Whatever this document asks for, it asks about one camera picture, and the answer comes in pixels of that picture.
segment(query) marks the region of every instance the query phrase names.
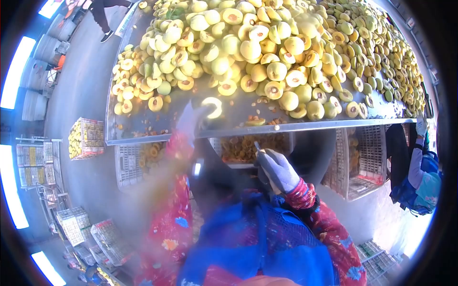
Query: crate of apricots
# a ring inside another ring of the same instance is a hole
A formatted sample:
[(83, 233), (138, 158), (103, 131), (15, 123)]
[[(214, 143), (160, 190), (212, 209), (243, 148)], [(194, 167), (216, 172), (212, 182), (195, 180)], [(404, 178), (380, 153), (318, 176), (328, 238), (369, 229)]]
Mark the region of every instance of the crate of apricots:
[(262, 149), (273, 149), (288, 156), (294, 149), (294, 133), (275, 133), (210, 138), (214, 150), (232, 168), (251, 168), (256, 160), (255, 141)]

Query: gloved hand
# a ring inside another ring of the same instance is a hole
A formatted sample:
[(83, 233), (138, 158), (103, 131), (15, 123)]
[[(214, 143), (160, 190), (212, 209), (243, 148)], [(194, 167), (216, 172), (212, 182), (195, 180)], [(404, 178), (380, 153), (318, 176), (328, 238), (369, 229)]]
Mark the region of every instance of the gloved hand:
[(200, 128), (202, 120), (215, 109), (216, 106), (214, 104), (193, 109), (190, 100), (185, 106), (180, 119), (178, 119), (175, 129), (180, 133), (185, 134), (190, 141), (193, 141), (196, 129)]
[(286, 157), (272, 149), (264, 151), (265, 153), (258, 152), (257, 162), (269, 179), (273, 191), (276, 194), (279, 194), (278, 191), (283, 194), (293, 191), (299, 184), (300, 178)]
[(426, 122), (426, 117), (423, 117), (422, 114), (419, 114), (417, 116), (417, 125), (415, 126), (415, 128), (417, 129), (417, 135), (420, 135), (424, 138), (426, 135), (427, 127), (428, 124)]

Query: concrete floor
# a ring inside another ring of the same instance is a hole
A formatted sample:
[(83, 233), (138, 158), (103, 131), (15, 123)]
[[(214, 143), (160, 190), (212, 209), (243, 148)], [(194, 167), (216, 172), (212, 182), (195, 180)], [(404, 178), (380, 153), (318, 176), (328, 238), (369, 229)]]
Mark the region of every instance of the concrete floor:
[[(106, 9), (112, 29), (121, 22), (124, 12), (124, 7)], [(64, 139), (61, 169), (72, 205), (82, 206), (92, 223), (113, 218), (126, 238), (134, 243), (147, 225), (147, 216), (122, 204), (127, 196), (117, 187), (115, 148), (108, 146), (104, 154), (80, 161), (70, 161), (67, 152), (68, 132), (79, 117), (102, 121), (105, 118), (107, 88), (120, 38), (113, 36), (100, 43), (102, 35), (88, 13), (74, 33), (59, 83), (48, 103), (45, 136)], [(388, 183), (364, 198), (347, 203), (331, 189), (317, 187), (320, 198), (335, 211), (356, 243), (374, 237), (382, 247), (397, 253), (405, 244), (405, 226), (414, 217), (391, 203), (389, 190)]]

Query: person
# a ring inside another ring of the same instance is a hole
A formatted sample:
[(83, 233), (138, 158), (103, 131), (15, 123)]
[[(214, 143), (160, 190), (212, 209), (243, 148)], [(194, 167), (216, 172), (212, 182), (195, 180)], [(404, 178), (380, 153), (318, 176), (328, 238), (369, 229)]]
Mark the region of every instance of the person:
[(65, 0), (68, 6), (68, 13), (65, 18), (69, 17), (76, 7), (81, 7), (85, 10), (89, 9), (92, 13), (95, 22), (102, 28), (104, 36), (101, 43), (106, 42), (112, 35), (113, 31), (108, 26), (107, 17), (105, 15), (105, 8), (113, 6), (124, 6), (127, 7), (127, 12), (134, 6), (134, 3), (127, 0)]
[(438, 157), (429, 151), (426, 118), (419, 115), (410, 124), (409, 137), (415, 143), (407, 146), (401, 124), (393, 124), (386, 131), (387, 158), (391, 159), (391, 193), (393, 203), (400, 203), (416, 214), (432, 213), (436, 207), (442, 184)]
[[(365, 285), (348, 232), (284, 155), (258, 152), (256, 183), (195, 140), (208, 108), (189, 103), (167, 143), (169, 160), (203, 164), (176, 174), (167, 207), (152, 214), (135, 285)], [(205, 219), (194, 245), (191, 190)]]

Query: arm sleeve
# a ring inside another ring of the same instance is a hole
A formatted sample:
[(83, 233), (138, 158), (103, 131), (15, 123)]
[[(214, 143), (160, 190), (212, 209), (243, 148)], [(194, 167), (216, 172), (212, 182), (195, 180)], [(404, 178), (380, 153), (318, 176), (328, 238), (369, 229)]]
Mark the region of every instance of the arm sleeve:
[[(286, 195), (285, 201), (299, 210), (313, 206), (315, 196), (314, 185), (301, 179), (296, 189)], [(366, 285), (366, 272), (356, 247), (335, 213), (321, 202), (310, 216), (301, 219), (315, 237), (327, 246), (333, 266), (338, 272), (340, 285)]]
[[(417, 139), (416, 144), (423, 146), (425, 139)], [(408, 180), (409, 183), (415, 188), (418, 189), (421, 184), (421, 180), (425, 171), (421, 170), (421, 160), (423, 159), (423, 151), (419, 148), (414, 148), (412, 151), (412, 158), (410, 159), (410, 167)]]
[[(194, 148), (188, 139), (174, 132), (166, 146), (166, 157), (189, 159)], [(135, 285), (173, 285), (182, 260), (192, 245), (192, 211), (187, 175), (177, 174), (170, 184), (167, 205), (151, 217), (140, 253), (142, 273)]]

